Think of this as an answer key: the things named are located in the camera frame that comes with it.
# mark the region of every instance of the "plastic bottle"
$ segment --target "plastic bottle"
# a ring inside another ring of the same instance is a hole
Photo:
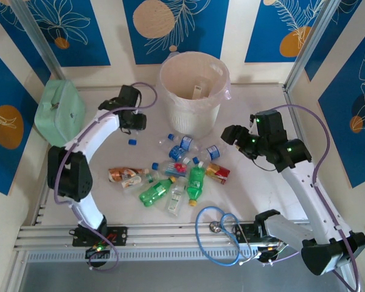
[[[201,150],[201,145],[196,140],[191,137],[182,134],[169,134],[168,139],[173,141],[176,145],[179,145],[182,149],[189,152],[199,152]]]
[[[188,152],[174,144],[173,141],[166,139],[163,143],[160,143],[160,145],[161,149],[166,152],[173,161],[182,162],[184,164],[188,164],[190,162]]]
[[[195,207],[197,199],[202,193],[203,180],[206,170],[202,167],[195,166],[190,170],[187,193],[189,196],[189,205]]]
[[[230,170],[211,162],[199,162],[198,167],[206,170],[206,175],[216,180],[218,183],[225,184],[229,177]]]
[[[159,173],[152,171],[145,175],[136,175],[131,178],[125,179],[119,183],[119,188],[123,192],[132,192],[134,190],[141,189],[155,181],[159,180]]]
[[[135,146],[138,142],[139,131],[131,130],[131,134],[128,136],[128,145]]]
[[[226,144],[219,142],[216,145],[210,146],[199,153],[198,156],[192,159],[193,163],[198,164],[200,161],[209,162],[223,156],[226,153]]]
[[[185,177],[187,175],[187,166],[178,162],[164,161],[161,164],[154,162],[151,168],[166,176]]]
[[[166,195],[170,189],[170,186],[175,182],[176,178],[174,176],[171,176],[168,179],[163,179],[150,187],[148,190],[141,193],[139,195],[139,199],[142,201],[145,207],[149,207],[154,204],[155,201]]]
[[[177,179],[177,182],[172,189],[172,193],[170,194],[169,201],[166,204],[166,211],[174,216],[178,216],[181,206],[183,205],[187,181],[188,180],[183,177]]]
[[[123,181],[136,175],[146,175],[149,169],[135,169],[133,167],[116,167],[108,170],[109,181]]]

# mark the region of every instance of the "white bottle cap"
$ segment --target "white bottle cap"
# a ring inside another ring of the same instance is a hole
[[[183,160],[182,160],[182,163],[183,164],[188,164],[190,162],[190,159],[188,157],[185,157]]]

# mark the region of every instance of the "metal bar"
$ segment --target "metal bar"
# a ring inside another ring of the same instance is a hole
[[[26,269],[28,251],[15,252],[12,270],[7,282],[3,282],[1,291],[18,292],[23,279],[24,270]]]
[[[291,99],[291,97],[290,97],[291,93],[287,92],[285,90],[285,87],[283,87],[283,89],[284,89],[283,93],[284,93],[284,97],[287,102],[287,105],[293,104],[292,103],[293,99]],[[299,122],[300,121],[299,112],[295,108],[289,108],[288,110],[290,111],[292,123],[294,126],[294,130],[296,132],[297,138],[299,138],[301,141],[303,141],[305,143],[305,141],[306,141],[305,134],[304,134],[303,128],[301,127],[301,124]]]
[[[293,221],[308,228],[307,220]],[[126,246],[132,248],[196,248],[195,225],[186,224],[142,224],[126,225],[128,227]],[[71,229],[76,226],[23,226],[15,242],[15,251],[34,251],[49,249],[78,249],[72,247]],[[229,246],[230,239],[224,234],[214,234],[209,223],[198,226],[204,246]],[[276,243],[252,242],[253,246],[271,246]]]
[[[9,4],[50,72],[57,79],[65,79],[61,66],[32,16],[27,6],[27,2],[24,2],[23,0],[9,0]]]
[[[241,247],[241,253],[244,256],[250,256],[250,250],[247,247]],[[207,248],[207,253],[216,259],[234,259],[238,255],[237,249],[233,246],[222,248]],[[258,254],[257,248],[252,248],[253,255]],[[120,262],[135,261],[152,261],[152,260],[206,260],[207,258],[199,248],[163,248],[163,249],[119,249]],[[70,251],[32,251],[29,254],[29,263],[46,263],[46,262],[84,262],[85,253],[80,250]],[[94,259],[93,262],[115,261],[116,255],[112,253],[109,257]]]
[[[292,89],[300,73],[303,72],[308,59],[311,57],[312,52],[315,50],[316,45],[321,39],[324,30],[331,21],[331,18],[335,10],[338,8],[340,2],[341,0],[331,0],[331,1],[325,0],[325,4],[321,12],[319,13],[318,17],[316,18],[316,21],[311,29],[311,32],[308,34],[308,37],[305,40],[305,43],[302,46],[302,49],[296,58],[292,70],[287,80],[285,81],[286,92]]]

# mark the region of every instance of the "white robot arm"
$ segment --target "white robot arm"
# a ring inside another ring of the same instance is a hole
[[[138,107],[140,102],[141,93],[132,86],[123,85],[119,96],[104,101],[93,120],[73,140],[64,147],[52,147],[49,150],[48,186],[54,188],[63,157],[68,151],[71,152],[60,177],[58,194],[71,200],[69,207],[79,217],[79,225],[84,228],[89,226],[104,236],[106,236],[106,219],[98,210],[91,194],[92,176],[89,162],[105,139],[119,128],[145,129],[146,116],[135,110],[125,109],[115,114],[108,114],[111,110],[123,107]]]
[[[338,231],[343,232],[354,257],[365,248],[365,235],[351,230],[318,179],[314,184],[315,167],[311,154],[299,139],[287,139],[281,114],[271,109],[252,115],[251,122],[254,119],[258,135],[250,134],[245,127],[232,125],[224,129],[221,138],[230,145],[235,144],[249,159],[265,156],[295,192],[312,227],[309,231],[287,220],[280,212],[269,210],[255,217],[255,236],[277,238],[300,251],[307,268],[315,275],[349,263],[351,256]],[[333,214],[328,212],[323,201]]]

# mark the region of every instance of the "floor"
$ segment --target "floor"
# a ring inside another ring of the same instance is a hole
[[[144,97],[143,104],[149,104],[153,93],[145,87],[140,90]],[[118,93],[118,88],[81,91],[88,109],[86,120],[92,119],[100,103],[117,96]],[[201,141],[204,146],[208,147],[219,141],[225,127],[248,127],[250,114],[285,103],[280,85],[234,85],[231,94],[232,99],[224,101],[220,107],[213,131]],[[117,131],[107,138],[92,158],[92,195],[108,223],[192,223],[197,213],[206,206],[218,206],[226,212],[232,212],[242,221],[253,220],[257,213],[268,209],[277,209],[290,220],[307,218],[295,194],[277,172],[258,169],[232,146],[228,146],[224,157],[215,161],[231,170],[227,183],[221,185],[205,177],[203,194],[198,200],[198,205],[190,207],[186,202],[176,218],[165,212],[166,198],[159,200],[152,207],[145,208],[138,200],[138,194],[120,193],[117,184],[108,181],[109,168],[151,167],[153,162],[167,160],[167,155],[158,147],[158,140],[171,132],[163,110],[160,100],[154,107],[144,111],[147,115],[147,128],[140,133],[137,146],[129,146],[128,137]],[[281,113],[288,138],[295,138],[289,111],[285,109]],[[257,164],[268,169],[273,168],[264,158],[258,158]],[[214,216],[203,216],[203,221],[211,221]],[[41,224],[73,225],[77,222],[69,208],[54,203],[50,191]]]

